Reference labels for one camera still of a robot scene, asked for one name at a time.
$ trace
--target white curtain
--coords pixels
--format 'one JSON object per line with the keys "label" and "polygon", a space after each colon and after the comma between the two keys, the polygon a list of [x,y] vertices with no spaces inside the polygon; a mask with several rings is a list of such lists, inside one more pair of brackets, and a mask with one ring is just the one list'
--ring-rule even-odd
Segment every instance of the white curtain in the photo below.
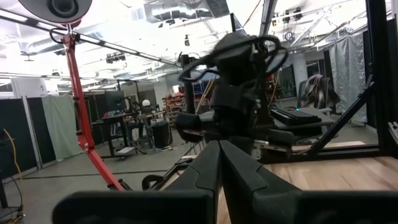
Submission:
{"label": "white curtain", "polygon": [[45,120],[58,161],[83,151],[77,143],[76,118],[71,96],[42,98]]}
{"label": "white curtain", "polygon": [[[344,113],[358,99],[366,84],[363,35],[348,36],[335,43],[329,53],[335,91],[341,99],[336,110]],[[366,107],[363,106],[353,119],[366,123]]]}

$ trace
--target red articulated arm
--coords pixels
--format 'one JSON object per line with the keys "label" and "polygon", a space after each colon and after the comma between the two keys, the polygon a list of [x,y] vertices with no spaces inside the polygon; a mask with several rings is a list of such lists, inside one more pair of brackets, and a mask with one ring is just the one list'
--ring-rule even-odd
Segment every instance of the red articulated arm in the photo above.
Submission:
{"label": "red articulated arm", "polygon": [[62,43],[65,46],[66,56],[68,59],[68,67],[70,71],[70,79],[72,81],[73,99],[77,107],[77,116],[80,124],[80,131],[78,135],[79,146],[87,153],[98,172],[105,179],[109,188],[124,190],[122,185],[118,182],[112,172],[106,167],[100,156],[95,151],[95,144],[91,135],[90,120],[88,119],[86,103],[84,100],[83,90],[81,89],[80,76],[76,63],[75,47],[77,36],[72,33],[67,33]]}

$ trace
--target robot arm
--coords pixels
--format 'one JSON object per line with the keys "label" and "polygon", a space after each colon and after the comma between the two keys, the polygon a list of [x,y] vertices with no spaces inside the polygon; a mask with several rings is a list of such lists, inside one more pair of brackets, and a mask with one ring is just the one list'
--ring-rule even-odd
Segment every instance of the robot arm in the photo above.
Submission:
{"label": "robot arm", "polygon": [[63,24],[68,33],[62,37],[65,46],[68,67],[73,88],[73,100],[77,108],[80,130],[77,131],[78,144],[86,152],[98,172],[102,175],[110,189],[124,190],[129,187],[118,181],[106,167],[95,151],[95,144],[91,135],[90,120],[88,119],[80,76],[76,63],[75,47],[79,36],[72,33],[73,26],[80,23],[81,18],[88,12],[92,0],[20,0],[19,1],[33,15],[46,21]]}

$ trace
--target computer monitor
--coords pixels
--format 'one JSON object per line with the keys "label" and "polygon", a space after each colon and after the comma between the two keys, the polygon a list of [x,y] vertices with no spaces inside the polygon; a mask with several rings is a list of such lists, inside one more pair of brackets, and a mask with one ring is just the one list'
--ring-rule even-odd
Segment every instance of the computer monitor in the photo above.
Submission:
{"label": "computer monitor", "polygon": [[108,111],[122,111],[126,109],[126,100],[124,100],[122,91],[105,91],[106,107]]}

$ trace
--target wooden table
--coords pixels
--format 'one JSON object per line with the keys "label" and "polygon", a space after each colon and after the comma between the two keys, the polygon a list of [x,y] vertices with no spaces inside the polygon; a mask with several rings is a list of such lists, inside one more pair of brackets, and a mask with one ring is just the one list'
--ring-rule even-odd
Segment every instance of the wooden table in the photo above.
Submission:
{"label": "wooden table", "polygon": [[[294,162],[264,167],[302,190],[398,189],[398,160],[392,157]],[[177,178],[178,174],[175,174],[164,188]],[[217,223],[231,223],[223,189],[218,198]]]}

